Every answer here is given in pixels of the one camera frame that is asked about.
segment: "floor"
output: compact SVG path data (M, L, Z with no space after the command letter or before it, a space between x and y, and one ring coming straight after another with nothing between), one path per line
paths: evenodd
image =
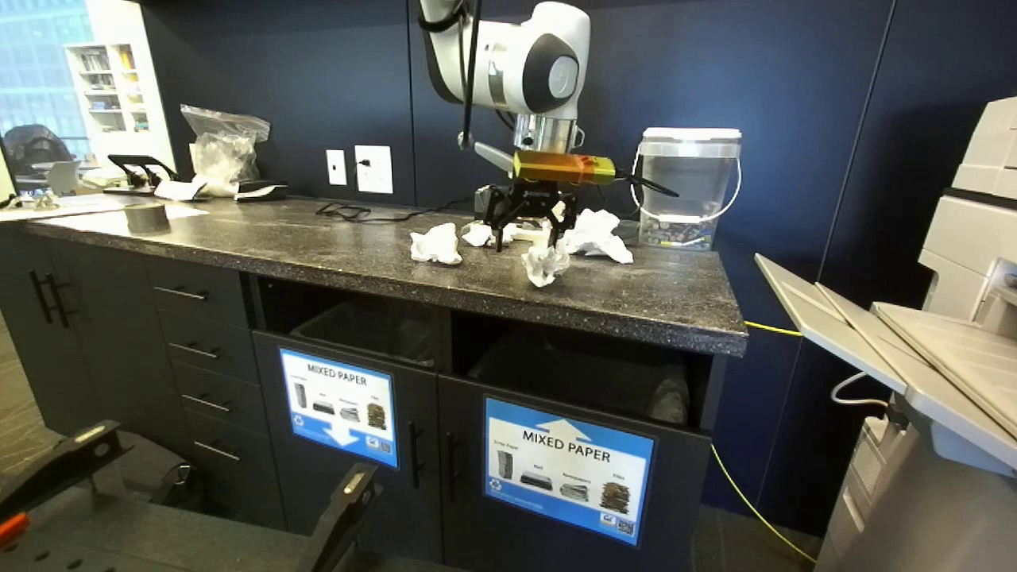
M33 456L58 442L45 428L33 400L24 361L11 345L8 322L0 316L0 476L16 474ZM817 536L790 536L817 554ZM769 536L753 519L731 514L723 509L700 512L700 530L693 539L693 572L803 572L811 570L802 557Z

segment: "drawer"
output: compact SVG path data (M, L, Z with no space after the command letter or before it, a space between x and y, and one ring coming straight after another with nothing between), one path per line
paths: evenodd
M243 277L233 271L153 261L151 287L165 322L194 319L194 322L223 322L248 325Z
M255 386L250 334L225 325L164 322L165 352L176 367Z
M213 512L225 519L284 525L271 449L262 436L187 417L192 461L200 468Z
M187 417L203 417L209 423L267 436L257 386L238 386L233 378L187 367L176 367L173 374L178 386L182 411Z

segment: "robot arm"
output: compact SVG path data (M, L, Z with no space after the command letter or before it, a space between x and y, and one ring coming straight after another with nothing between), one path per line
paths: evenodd
M477 18L467 0L419 0L419 10L432 84L444 98L467 101L471 37L481 27L471 101L512 113L519 151L570 153L583 141L577 121L592 44L583 10L537 4L523 27Z

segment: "label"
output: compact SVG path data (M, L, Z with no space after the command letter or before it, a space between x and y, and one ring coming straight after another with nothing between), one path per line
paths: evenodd
M488 400L483 493L634 548L652 456L647 436Z
M387 372L295 350L281 350L281 360L295 436L402 468Z

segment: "cabinet door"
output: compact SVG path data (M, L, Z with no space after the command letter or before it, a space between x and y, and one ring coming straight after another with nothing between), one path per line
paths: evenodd
M439 442L432 378L386 360L302 345L274 334L255 334L262 382L271 414L276 474L285 504L285 525L310 533L326 512L340 476L367 458L334 450L293 436L289 396L281 350L326 360L337 368L362 368L390 382L390 427L399 468L380 463L383 495L376 498L360 543L390 557L439 557Z
M70 271L50 261L45 240L16 228L0 232L0 266L0 312L45 427L77 431L101 421L99 391L68 316Z
M50 258L70 272L65 312L101 394L101 414L182 456L182 406L148 289L148 258L70 241L53 241Z
M639 543L629 548L594 530L490 498L483 493L490 480L488 396L652 439L655 456L647 474ZM709 468L705 436L592 414L530 394L493 391L488 386L456 378L443 378L439 386L439 414L444 468L444 563L490 572L691 570L691 536L700 512L703 476Z

